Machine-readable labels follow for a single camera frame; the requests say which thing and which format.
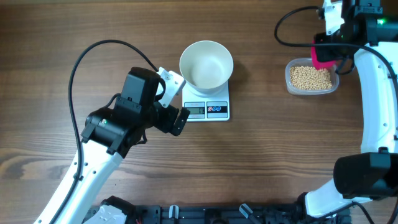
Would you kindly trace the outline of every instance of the wooden table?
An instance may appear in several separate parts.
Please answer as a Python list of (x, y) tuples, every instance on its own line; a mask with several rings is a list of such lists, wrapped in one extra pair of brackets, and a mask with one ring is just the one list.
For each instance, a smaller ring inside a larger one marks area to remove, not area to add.
[[(97, 196), (140, 205), (293, 202), (332, 178), (337, 158), (357, 154), (363, 131), (358, 75), (337, 91), (293, 96), (285, 66), (309, 49), (279, 45), (276, 22), (319, 1), (135, 1), (0, 6), (0, 223), (32, 223), (60, 183), (76, 151), (67, 101), (80, 53), (103, 39), (142, 50), (157, 67), (179, 72), (183, 50), (214, 40), (233, 55), (231, 120), (188, 123), (179, 137), (152, 128), (130, 150)], [(309, 42), (324, 30), (314, 12), (280, 30)], [(121, 91), (131, 67), (149, 68), (127, 47), (109, 44), (82, 61), (73, 86), (79, 130), (87, 115)], [(181, 107), (181, 97), (173, 102)], [(393, 200), (366, 205), (385, 223)], [(354, 209), (356, 223), (366, 223)]]

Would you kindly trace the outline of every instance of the beans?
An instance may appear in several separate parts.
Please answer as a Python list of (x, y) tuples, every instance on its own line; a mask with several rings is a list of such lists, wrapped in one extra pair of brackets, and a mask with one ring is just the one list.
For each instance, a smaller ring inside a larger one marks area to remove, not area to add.
[(290, 81), (301, 90), (327, 90), (331, 88), (330, 73), (323, 68), (300, 66), (290, 68)]

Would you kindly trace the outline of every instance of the pink scoop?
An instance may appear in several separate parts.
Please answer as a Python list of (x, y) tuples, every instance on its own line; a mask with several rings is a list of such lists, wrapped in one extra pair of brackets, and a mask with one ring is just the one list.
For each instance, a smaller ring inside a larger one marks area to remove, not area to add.
[(313, 66), (319, 70), (319, 69), (329, 69), (331, 67), (333, 67), (336, 63), (336, 61), (330, 61), (330, 62), (319, 62), (318, 61), (318, 57), (317, 57), (317, 53), (315, 52), (315, 47), (311, 47), (311, 58), (312, 58), (312, 63)]

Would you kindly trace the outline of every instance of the clear plastic container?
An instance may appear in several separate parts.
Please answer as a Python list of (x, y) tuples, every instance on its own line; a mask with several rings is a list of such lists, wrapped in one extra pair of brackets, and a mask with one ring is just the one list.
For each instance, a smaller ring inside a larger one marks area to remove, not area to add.
[(286, 76), (286, 85), (287, 91), (293, 95), (319, 95), (319, 94), (326, 94), (335, 91), (339, 84), (339, 78), (336, 74), (336, 65), (329, 68), (330, 73), (330, 81), (331, 81), (331, 88), (326, 90), (301, 90), (293, 86), (292, 81), (290, 80), (290, 68), (292, 67), (299, 67), (299, 66), (309, 66), (313, 67), (312, 59), (311, 58), (298, 58), (291, 61), (286, 66), (285, 76)]

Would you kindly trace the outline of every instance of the digital scale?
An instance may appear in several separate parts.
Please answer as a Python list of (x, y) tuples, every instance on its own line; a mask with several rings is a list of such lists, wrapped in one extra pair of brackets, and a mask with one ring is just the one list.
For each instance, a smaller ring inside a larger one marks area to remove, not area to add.
[(228, 82), (213, 93), (202, 93), (188, 83), (182, 89), (182, 106), (191, 111), (188, 122), (229, 120)]

